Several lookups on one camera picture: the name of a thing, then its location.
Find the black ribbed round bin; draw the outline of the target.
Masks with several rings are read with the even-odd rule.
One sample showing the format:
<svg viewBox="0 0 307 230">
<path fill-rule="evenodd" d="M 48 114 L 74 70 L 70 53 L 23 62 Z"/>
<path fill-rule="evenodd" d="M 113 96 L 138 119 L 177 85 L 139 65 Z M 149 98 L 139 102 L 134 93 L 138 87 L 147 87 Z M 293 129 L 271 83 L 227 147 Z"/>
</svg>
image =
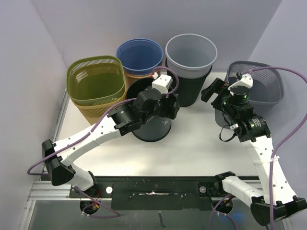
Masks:
<svg viewBox="0 0 307 230">
<path fill-rule="evenodd" d="M 179 79 L 179 86 L 176 89 L 178 94 L 178 104 L 180 107 L 189 107 L 193 105 L 204 85 L 206 78 L 212 71 L 212 63 L 203 67 L 188 67 L 175 64 L 166 59 L 165 66 L 173 70 Z"/>
</svg>

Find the dark navy round bin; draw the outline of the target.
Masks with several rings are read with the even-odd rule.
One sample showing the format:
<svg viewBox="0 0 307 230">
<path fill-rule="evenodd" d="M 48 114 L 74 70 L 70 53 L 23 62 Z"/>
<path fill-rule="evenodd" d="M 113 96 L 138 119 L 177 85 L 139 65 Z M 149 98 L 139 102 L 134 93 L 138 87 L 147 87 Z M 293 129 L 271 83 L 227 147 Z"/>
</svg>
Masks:
<svg viewBox="0 0 307 230">
<path fill-rule="evenodd" d="M 134 82 L 127 91 L 126 98 L 135 98 L 135 106 L 141 113 L 141 127 L 133 134 L 138 139 L 145 142 L 156 142 L 167 136 L 171 129 L 171 119 L 154 115 L 154 108 L 162 94 L 152 88 L 152 78 L 144 78 Z M 172 94 L 172 85 L 167 94 Z"/>
</svg>

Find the light grey round bin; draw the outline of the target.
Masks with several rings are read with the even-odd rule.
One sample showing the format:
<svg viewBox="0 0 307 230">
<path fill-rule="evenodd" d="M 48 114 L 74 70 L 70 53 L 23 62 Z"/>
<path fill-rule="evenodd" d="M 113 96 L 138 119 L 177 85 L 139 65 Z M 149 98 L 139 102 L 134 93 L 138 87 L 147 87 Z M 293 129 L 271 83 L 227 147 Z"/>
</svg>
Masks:
<svg viewBox="0 0 307 230">
<path fill-rule="evenodd" d="M 195 79 L 206 75 L 217 59 L 217 47 L 198 34 L 179 34 L 165 46 L 168 67 L 178 76 Z"/>
</svg>

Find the grey mesh square basket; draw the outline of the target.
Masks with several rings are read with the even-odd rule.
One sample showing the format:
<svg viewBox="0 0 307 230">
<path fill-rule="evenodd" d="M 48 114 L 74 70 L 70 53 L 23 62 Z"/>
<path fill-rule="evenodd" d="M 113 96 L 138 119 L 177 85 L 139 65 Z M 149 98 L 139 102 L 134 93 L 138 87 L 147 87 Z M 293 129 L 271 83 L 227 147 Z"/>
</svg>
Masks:
<svg viewBox="0 0 307 230">
<path fill-rule="evenodd" d="M 236 82 L 236 74 L 250 69 L 267 67 L 267 64 L 252 61 L 235 61 L 227 69 L 225 82 Z M 269 111 L 277 105 L 284 96 L 283 81 L 280 73 L 275 69 L 258 70 L 250 73 L 253 78 L 253 87 L 249 94 L 249 104 L 254 112 L 266 117 Z"/>
</svg>

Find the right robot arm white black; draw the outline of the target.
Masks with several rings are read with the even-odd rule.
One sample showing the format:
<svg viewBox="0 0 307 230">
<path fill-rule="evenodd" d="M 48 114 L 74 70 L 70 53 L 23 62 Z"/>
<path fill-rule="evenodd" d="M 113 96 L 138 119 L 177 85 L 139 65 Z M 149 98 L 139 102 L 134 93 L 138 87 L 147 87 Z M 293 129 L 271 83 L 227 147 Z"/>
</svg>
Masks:
<svg viewBox="0 0 307 230">
<path fill-rule="evenodd" d="M 217 94 L 211 105 L 225 115 L 227 125 L 234 132 L 232 138 L 238 138 L 247 150 L 262 186 L 261 190 L 256 189 L 234 173 L 225 172 L 216 176 L 215 193 L 235 196 L 250 207 L 254 219 L 261 226 L 267 226 L 306 209 L 307 202 L 298 197 L 288 183 L 279 158 L 274 155 L 268 125 L 249 104 L 248 93 L 252 86 L 253 79 L 248 74 L 232 85 L 216 78 L 201 91 L 201 100 L 207 102 Z"/>
</svg>

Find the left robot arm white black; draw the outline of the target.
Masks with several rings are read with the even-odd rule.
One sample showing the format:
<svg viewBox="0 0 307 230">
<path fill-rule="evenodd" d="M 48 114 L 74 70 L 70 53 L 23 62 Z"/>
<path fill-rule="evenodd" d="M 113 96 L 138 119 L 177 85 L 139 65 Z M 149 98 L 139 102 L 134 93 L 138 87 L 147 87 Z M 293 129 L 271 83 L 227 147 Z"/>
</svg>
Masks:
<svg viewBox="0 0 307 230">
<path fill-rule="evenodd" d="M 176 93 L 162 94 L 147 87 L 136 98 L 110 107 L 92 126 L 58 142 L 42 143 L 43 162 L 53 186 L 70 184 L 87 197 L 97 193 L 94 175 L 74 164 L 74 161 L 101 144 L 138 130 L 156 117 L 174 120 L 179 111 Z"/>
</svg>

